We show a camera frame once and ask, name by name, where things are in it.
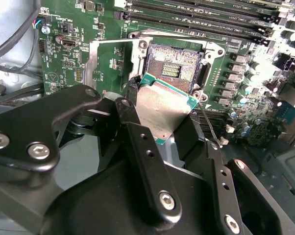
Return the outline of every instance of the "ram slot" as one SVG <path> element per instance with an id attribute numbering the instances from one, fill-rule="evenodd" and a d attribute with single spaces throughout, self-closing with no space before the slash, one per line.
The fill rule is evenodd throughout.
<path id="1" fill-rule="evenodd" d="M 133 6 L 159 9 L 166 12 L 183 14 L 185 16 L 197 16 L 199 18 L 214 19 L 218 22 L 228 22 L 240 26 L 269 27 L 270 23 L 262 21 L 262 17 L 247 16 L 237 13 L 225 12 L 204 6 L 194 6 L 186 3 L 177 3 L 172 0 L 147 2 L 147 0 L 134 0 Z"/>
<path id="2" fill-rule="evenodd" d="M 184 16 L 165 14 L 163 12 L 148 11 L 146 9 L 140 9 L 142 13 L 130 13 L 133 19 L 145 20 L 154 23 L 165 23 L 173 24 L 175 26 L 182 26 L 193 29 L 200 29 L 207 32 L 219 33 L 228 36 L 236 36 L 238 38 L 243 38 L 247 40 L 254 40 L 255 38 L 261 38 L 260 33 L 255 32 L 249 28 L 243 28 L 239 26 L 234 26 L 230 24 L 216 23 L 215 21 L 207 21 L 197 18 L 188 18 Z"/>
<path id="3" fill-rule="evenodd" d="M 178 4 L 187 3 L 196 6 L 207 6 L 210 8 L 218 9 L 226 12 L 233 12 L 239 14 L 245 14 L 249 16 L 262 16 L 262 15 L 274 15 L 276 9 L 266 9 L 261 5 L 249 4 L 246 2 L 240 2 L 237 0 L 172 0 Z"/>

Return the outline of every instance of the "black plastic part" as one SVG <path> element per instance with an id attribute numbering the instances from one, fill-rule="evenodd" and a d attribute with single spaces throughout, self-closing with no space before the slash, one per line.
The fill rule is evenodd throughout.
<path id="1" fill-rule="evenodd" d="M 86 90 L 90 87 L 77 85 L 0 114 L 0 133 L 10 139 L 9 145 L 0 149 L 0 165 L 5 166 L 0 174 L 1 181 L 21 180 L 24 174 L 51 171 L 57 165 L 59 149 L 54 133 L 59 132 L 62 138 L 69 120 L 95 108 L 101 99 L 95 90 L 92 90 L 94 96 L 88 95 Z M 43 160 L 30 157 L 27 149 L 34 143 L 46 145 L 49 156 Z"/>
<path id="2" fill-rule="evenodd" d="M 183 207 L 181 219 L 165 233 L 142 219 L 142 200 L 135 186 L 139 182 L 124 158 L 61 194 L 48 210 L 40 235 L 210 234 L 206 183 L 167 165 L 164 170 Z"/>
<path id="3" fill-rule="evenodd" d="M 243 162 L 228 162 L 243 221 L 254 235 L 295 235 L 295 225 Z"/>

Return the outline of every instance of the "chip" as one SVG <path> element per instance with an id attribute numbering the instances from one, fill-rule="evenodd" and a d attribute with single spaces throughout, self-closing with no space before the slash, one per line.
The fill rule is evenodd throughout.
<path id="1" fill-rule="evenodd" d="M 259 93 L 259 90 L 260 89 L 258 89 L 258 88 L 253 88 L 252 93 L 257 94 L 257 93 Z"/>
<path id="2" fill-rule="evenodd" d="M 264 109 L 264 105 L 263 104 L 259 104 L 256 108 L 256 110 L 262 110 Z"/>

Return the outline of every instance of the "black metal arm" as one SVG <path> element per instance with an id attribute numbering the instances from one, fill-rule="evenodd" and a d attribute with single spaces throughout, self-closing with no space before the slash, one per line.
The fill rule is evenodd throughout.
<path id="1" fill-rule="evenodd" d="M 224 166 L 190 116 L 174 133 L 189 171 L 165 164 L 128 87 L 128 99 L 110 100 L 74 86 L 0 114 L 0 210 L 41 235 L 295 235 L 247 166 Z M 59 149 L 84 134 L 99 137 L 100 171 L 62 192 Z"/>

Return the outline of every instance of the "screw hole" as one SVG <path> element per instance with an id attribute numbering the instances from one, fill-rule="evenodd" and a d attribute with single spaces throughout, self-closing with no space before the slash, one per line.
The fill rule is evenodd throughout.
<path id="1" fill-rule="evenodd" d="M 224 172 L 223 170 L 221 170 L 221 174 L 227 176 L 226 172 Z"/>
<path id="2" fill-rule="evenodd" d="M 229 187 L 228 187 L 228 185 L 227 185 L 227 184 L 225 184 L 225 183 L 222 183 L 222 185 L 224 186 L 224 189 L 226 189 L 226 190 L 229 190 Z"/>
<path id="3" fill-rule="evenodd" d="M 147 150 L 147 155 L 149 157 L 154 157 L 154 153 L 151 150 Z"/>
<path id="4" fill-rule="evenodd" d="M 140 135 L 142 139 L 146 140 L 148 137 L 145 134 Z"/>

